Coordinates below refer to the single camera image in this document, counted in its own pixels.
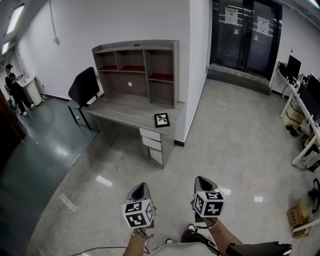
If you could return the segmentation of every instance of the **gray tile floor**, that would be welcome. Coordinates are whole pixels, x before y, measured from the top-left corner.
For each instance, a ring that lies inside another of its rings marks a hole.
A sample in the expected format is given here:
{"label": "gray tile floor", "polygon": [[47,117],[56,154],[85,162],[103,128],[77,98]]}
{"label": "gray tile floor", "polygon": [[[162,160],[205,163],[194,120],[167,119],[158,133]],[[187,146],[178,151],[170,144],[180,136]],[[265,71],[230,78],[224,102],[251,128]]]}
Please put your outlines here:
{"label": "gray tile floor", "polygon": [[0,255],[1,248],[25,254],[40,214],[99,132],[87,117],[92,131],[82,118],[75,123],[64,101],[52,98],[18,116],[26,137],[0,171]]}
{"label": "gray tile floor", "polygon": [[[309,237],[294,240],[286,212],[299,198],[308,201],[318,174],[291,165],[302,147],[279,118],[285,103],[274,95],[207,80],[185,147],[174,148],[165,169],[144,161],[138,139],[123,136],[108,148],[99,134],[54,193],[26,255],[67,256],[94,247],[126,246],[130,230],[121,204],[141,182],[148,183],[157,207],[150,249],[167,236],[179,239],[194,220],[190,201],[194,179],[201,175],[225,191],[220,219],[241,241],[280,241],[293,244],[293,256],[313,256],[319,249],[320,225]],[[123,251],[87,254],[115,256]]]}

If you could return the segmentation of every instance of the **paper sign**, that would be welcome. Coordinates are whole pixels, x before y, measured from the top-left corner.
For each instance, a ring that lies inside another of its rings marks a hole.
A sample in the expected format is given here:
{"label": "paper sign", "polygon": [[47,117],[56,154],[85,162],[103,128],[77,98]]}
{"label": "paper sign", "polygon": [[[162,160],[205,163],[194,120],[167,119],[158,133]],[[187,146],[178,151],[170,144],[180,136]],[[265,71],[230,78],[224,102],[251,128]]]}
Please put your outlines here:
{"label": "paper sign", "polygon": [[238,25],[238,9],[225,7],[225,23]]}
{"label": "paper sign", "polygon": [[269,22],[270,20],[258,16],[256,31],[267,36],[269,32]]}

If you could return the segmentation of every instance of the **person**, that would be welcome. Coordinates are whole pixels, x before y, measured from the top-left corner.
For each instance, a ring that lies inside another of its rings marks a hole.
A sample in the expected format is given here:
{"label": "person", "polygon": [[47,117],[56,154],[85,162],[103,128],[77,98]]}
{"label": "person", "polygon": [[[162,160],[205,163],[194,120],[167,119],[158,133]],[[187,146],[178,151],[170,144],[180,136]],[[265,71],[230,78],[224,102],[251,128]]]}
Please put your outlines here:
{"label": "person", "polygon": [[[150,253],[151,256],[227,256],[227,248],[230,244],[241,246],[243,243],[236,238],[218,218],[204,218],[205,224],[216,243],[197,232],[197,227],[190,223],[186,226],[181,236],[180,242],[168,237],[164,240],[164,245]],[[143,256],[146,241],[146,228],[134,229],[131,234],[129,244],[123,256]]]}
{"label": "person", "polygon": [[29,108],[33,109],[35,107],[35,104],[31,104],[27,96],[23,90],[23,88],[18,84],[17,78],[14,73],[11,72],[11,68],[13,66],[9,63],[5,66],[5,84],[8,87],[10,94],[14,97],[15,103],[19,106],[19,109],[21,111],[20,115],[26,115],[26,109],[24,107],[24,104]]}

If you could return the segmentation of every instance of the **cardboard box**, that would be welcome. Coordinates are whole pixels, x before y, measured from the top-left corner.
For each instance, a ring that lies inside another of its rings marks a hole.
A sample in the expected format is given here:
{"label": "cardboard box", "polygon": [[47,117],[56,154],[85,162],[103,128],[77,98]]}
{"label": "cardboard box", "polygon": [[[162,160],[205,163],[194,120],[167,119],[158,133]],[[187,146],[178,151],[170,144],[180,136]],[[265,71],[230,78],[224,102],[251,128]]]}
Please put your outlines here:
{"label": "cardboard box", "polygon": [[293,238],[294,239],[299,239],[299,238],[305,238],[307,236],[309,236],[309,233],[310,233],[310,227],[306,228],[306,229],[303,229],[303,230],[300,230],[298,232],[294,232],[293,233]]}
{"label": "cardboard box", "polygon": [[292,126],[294,129],[298,129],[298,127],[300,126],[301,122],[297,122],[291,118],[289,118],[288,113],[285,112],[282,121],[284,123],[285,126]]}
{"label": "cardboard box", "polygon": [[[306,225],[306,224],[311,223],[311,222],[312,222],[312,219],[311,218],[307,218],[307,220],[305,222],[303,222],[303,225]],[[310,230],[311,230],[311,227],[307,227],[307,228],[305,228],[303,230],[294,232],[292,237],[294,239],[305,238],[305,237],[309,236]]]}
{"label": "cardboard box", "polygon": [[302,123],[305,119],[305,115],[296,111],[292,104],[289,105],[288,109],[286,110],[288,117],[298,123]]}
{"label": "cardboard box", "polygon": [[306,204],[305,201],[300,199],[296,207],[300,209],[301,216],[302,216],[302,222],[303,222],[303,225],[304,225],[309,220],[309,213],[308,213],[307,204]]}
{"label": "cardboard box", "polygon": [[308,223],[309,214],[306,202],[300,199],[295,207],[287,211],[286,215],[292,228]]}
{"label": "cardboard box", "polygon": [[301,114],[304,113],[303,110],[301,109],[299,103],[297,102],[297,100],[296,100],[295,98],[293,98],[293,99],[291,100],[291,103],[290,103],[290,104],[292,105],[292,107],[294,108],[294,110],[300,112]]}
{"label": "cardboard box", "polygon": [[297,208],[296,206],[293,207],[292,209],[288,210],[286,215],[288,217],[288,221],[289,221],[290,227],[293,228],[293,227],[296,227],[298,225],[302,225],[303,224],[302,215],[300,213],[300,209]]}

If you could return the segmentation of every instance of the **red shelf lining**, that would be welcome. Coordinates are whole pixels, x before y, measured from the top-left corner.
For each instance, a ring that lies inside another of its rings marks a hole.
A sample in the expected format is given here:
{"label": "red shelf lining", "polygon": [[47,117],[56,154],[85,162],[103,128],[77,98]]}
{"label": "red shelf lining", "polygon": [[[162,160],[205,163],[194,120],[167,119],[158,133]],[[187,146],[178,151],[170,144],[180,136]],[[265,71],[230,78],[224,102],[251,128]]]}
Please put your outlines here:
{"label": "red shelf lining", "polygon": [[148,77],[150,80],[157,80],[157,81],[165,81],[165,82],[174,82],[174,75],[173,74],[160,74],[160,73],[153,73]]}
{"label": "red shelf lining", "polygon": [[99,71],[102,71],[102,72],[113,72],[113,71],[126,72],[126,71],[128,71],[128,72],[141,72],[141,73],[145,73],[146,72],[144,66],[134,66],[134,65],[124,66],[120,70],[118,70],[116,65],[106,65],[106,66],[103,66],[102,68],[100,68]]}
{"label": "red shelf lining", "polygon": [[127,65],[124,66],[123,68],[120,69],[120,71],[132,71],[132,72],[146,72],[144,66],[132,66],[132,65]]}
{"label": "red shelf lining", "polygon": [[107,65],[100,68],[99,71],[118,71],[118,68],[116,65]]}

